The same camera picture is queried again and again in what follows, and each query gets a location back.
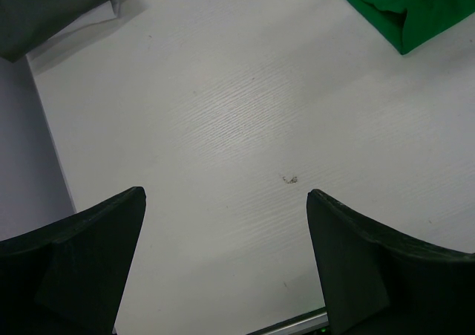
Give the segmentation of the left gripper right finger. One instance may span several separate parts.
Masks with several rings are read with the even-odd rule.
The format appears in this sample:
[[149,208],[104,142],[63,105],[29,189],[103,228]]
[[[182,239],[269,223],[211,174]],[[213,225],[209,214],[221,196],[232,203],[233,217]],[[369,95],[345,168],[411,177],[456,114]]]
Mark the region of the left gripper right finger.
[[307,220],[332,334],[473,334],[474,255],[430,244],[314,189]]

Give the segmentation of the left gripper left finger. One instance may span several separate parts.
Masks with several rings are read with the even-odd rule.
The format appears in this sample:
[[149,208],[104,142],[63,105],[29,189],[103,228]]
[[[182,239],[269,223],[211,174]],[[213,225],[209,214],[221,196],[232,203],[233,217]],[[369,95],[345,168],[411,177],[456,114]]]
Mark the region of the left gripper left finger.
[[1,242],[2,334],[113,334],[145,190]]

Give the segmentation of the grey t shirt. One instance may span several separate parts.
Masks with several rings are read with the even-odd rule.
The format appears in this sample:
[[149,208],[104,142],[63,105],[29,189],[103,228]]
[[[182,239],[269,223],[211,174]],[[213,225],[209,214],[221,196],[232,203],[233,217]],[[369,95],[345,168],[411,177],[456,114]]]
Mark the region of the grey t shirt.
[[1,58],[15,62],[109,0],[1,0]]

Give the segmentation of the white t shirt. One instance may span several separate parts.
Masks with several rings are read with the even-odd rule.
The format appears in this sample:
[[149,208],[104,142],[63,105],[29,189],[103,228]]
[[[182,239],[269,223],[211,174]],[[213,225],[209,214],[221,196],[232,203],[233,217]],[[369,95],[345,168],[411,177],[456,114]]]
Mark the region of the white t shirt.
[[128,0],[109,0],[82,14],[66,28],[49,38],[46,43],[33,49],[29,60],[56,59],[70,56],[120,26],[128,8],[122,8]]

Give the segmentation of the green t shirt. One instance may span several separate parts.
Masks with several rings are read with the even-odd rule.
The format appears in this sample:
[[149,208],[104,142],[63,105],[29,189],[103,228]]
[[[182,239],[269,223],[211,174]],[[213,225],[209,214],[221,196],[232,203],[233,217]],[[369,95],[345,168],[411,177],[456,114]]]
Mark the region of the green t shirt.
[[346,0],[401,55],[474,14],[474,0]]

